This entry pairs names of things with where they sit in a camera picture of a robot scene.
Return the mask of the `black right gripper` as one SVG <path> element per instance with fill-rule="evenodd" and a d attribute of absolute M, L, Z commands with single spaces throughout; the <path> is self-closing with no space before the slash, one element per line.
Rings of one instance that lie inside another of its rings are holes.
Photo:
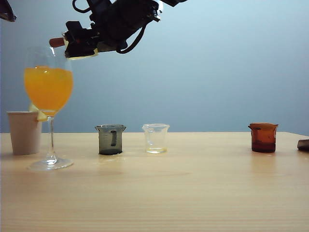
<path fill-rule="evenodd" d="M 160 21 L 163 2 L 160 0 L 89 0 L 92 12 L 91 30 L 83 30 L 79 21 L 67 21 L 64 33 L 65 57 L 87 58 L 98 55 L 98 50 L 132 50 L 143 37 L 146 26 Z"/>

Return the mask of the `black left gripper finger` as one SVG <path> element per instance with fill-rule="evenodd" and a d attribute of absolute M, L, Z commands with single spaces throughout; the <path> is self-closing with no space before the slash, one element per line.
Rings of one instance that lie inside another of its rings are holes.
<path fill-rule="evenodd" d="M 8 0 L 0 0 L 0 18 L 8 22 L 16 21 L 16 15 L 14 14 Z"/>

